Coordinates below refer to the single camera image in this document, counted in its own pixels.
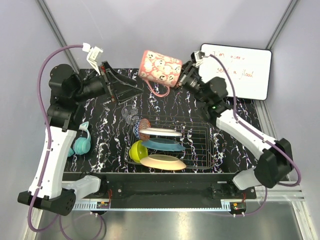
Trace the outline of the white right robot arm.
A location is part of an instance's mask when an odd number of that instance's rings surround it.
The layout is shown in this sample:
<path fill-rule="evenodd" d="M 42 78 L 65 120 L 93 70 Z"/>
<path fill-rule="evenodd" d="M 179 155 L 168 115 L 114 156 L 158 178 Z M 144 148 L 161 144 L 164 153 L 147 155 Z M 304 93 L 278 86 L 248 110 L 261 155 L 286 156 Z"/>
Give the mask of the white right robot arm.
<path fill-rule="evenodd" d="M 257 159 L 255 167 L 234 175 L 227 185 L 230 197 L 239 198 L 246 189 L 256 186 L 271 189 L 293 170 L 292 149 L 286 139 L 276 140 L 262 133 L 225 103 L 228 93 L 224 78 L 214 77 L 203 83 L 196 64 L 188 61 L 182 65 L 178 86 L 204 104 L 201 113 L 206 122 L 234 137 Z"/>

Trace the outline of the orange bird pattern plate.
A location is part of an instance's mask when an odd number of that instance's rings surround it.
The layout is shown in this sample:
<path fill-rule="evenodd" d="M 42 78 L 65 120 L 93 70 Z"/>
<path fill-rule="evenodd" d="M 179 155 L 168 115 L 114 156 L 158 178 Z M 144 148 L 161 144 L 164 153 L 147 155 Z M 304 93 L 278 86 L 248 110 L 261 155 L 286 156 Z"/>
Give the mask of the orange bird pattern plate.
<path fill-rule="evenodd" d="M 167 170 L 178 171 L 183 170 L 187 166 L 177 157 L 164 154 L 151 154 L 140 160 L 140 163 L 146 167 Z"/>

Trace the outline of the clear drinking glass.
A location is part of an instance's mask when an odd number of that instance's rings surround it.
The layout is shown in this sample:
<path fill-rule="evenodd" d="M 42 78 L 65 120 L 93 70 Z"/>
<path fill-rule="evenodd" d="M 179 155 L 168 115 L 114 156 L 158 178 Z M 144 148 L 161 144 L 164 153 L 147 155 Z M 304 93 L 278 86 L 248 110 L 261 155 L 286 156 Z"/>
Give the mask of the clear drinking glass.
<path fill-rule="evenodd" d="M 122 117 L 128 125 L 134 125 L 138 120 L 138 109 L 135 105 L 126 105 L 121 110 Z"/>

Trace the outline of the teal scalloped plate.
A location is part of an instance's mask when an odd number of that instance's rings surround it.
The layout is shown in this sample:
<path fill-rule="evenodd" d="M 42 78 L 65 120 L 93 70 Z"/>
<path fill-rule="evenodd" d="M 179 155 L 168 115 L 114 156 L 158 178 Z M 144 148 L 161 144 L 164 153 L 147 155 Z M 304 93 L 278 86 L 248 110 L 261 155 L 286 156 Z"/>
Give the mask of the teal scalloped plate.
<path fill-rule="evenodd" d="M 148 149 L 158 151 L 179 152 L 186 149 L 179 142 L 166 138 L 150 138 L 142 141 L 141 144 Z"/>

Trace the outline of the white watermelon pattern plate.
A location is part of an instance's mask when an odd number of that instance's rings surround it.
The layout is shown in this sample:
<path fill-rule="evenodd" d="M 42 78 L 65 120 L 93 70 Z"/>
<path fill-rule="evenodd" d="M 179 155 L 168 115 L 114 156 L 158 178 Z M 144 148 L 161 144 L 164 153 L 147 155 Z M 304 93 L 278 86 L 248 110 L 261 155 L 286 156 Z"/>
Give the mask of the white watermelon pattern plate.
<path fill-rule="evenodd" d="M 182 133 L 177 132 L 174 129 L 147 127 L 140 129 L 141 134 L 153 135 L 153 136 L 165 136 L 165 137 L 181 137 Z"/>

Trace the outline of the pink ceramic mug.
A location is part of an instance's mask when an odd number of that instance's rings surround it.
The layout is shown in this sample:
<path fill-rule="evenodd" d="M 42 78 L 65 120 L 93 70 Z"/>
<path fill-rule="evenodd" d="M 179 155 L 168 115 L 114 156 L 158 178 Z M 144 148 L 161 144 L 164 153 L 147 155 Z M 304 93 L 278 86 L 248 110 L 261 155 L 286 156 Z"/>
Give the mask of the pink ceramic mug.
<path fill-rule="evenodd" d="M 138 76 L 147 84 L 154 95 L 163 98 L 170 93 L 170 88 L 176 86 L 181 71 L 182 61 L 180 59 L 145 50 L 139 66 Z M 166 87 L 166 93 L 156 93 L 150 82 Z"/>

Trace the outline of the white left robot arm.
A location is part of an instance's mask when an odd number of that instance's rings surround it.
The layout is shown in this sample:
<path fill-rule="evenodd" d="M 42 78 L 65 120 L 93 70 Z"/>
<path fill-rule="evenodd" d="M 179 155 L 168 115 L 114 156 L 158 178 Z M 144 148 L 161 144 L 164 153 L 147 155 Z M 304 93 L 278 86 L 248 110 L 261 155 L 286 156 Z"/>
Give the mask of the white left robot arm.
<path fill-rule="evenodd" d="M 88 122 L 82 122 L 84 103 L 103 96 L 123 104 L 143 93 L 135 80 L 116 72 L 107 61 L 98 67 L 98 71 L 100 74 L 82 78 L 68 64 L 60 64 L 51 70 L 45 143 L 34 180 L 27 191 L 19 193 L 19 203 L 67 216 L 76 200 L 90 194 L 103 198 L 108 193 L 106 180 L 95 175 L 62 185 L 67 158 L 72 154 L 83 155 L 91 148 L 89 134 L 76 137 L 78 131 L 88 131 Z"/>

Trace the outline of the yellow green bowl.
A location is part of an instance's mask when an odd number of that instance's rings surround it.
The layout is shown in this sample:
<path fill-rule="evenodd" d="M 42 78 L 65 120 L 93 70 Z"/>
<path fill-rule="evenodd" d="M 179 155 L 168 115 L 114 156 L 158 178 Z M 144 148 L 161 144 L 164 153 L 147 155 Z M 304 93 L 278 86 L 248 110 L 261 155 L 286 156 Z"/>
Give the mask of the yellow green bowl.
<path fill-rule="evenodd" d="M 141 159 L 146 158 L 148 149 L 142 145 L 142 140 L 136 141 L 129 150 L 129 157 L 135 162 L 140 163 Z"/>

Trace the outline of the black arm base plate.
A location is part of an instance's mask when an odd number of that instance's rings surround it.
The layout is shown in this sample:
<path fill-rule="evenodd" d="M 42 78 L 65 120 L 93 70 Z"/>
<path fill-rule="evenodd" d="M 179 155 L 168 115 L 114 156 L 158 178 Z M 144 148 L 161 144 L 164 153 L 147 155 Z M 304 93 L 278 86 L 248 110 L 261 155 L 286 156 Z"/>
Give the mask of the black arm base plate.
<path fill-rule="evenodd" d="M 239 190 L 232 173 L 93 173 L 82 172 L 77 179 L 99 177 L 104 190 L 114 199 L 132 196 L 202 195 L 213 199 L 254 199 L 253 187 Z"/>

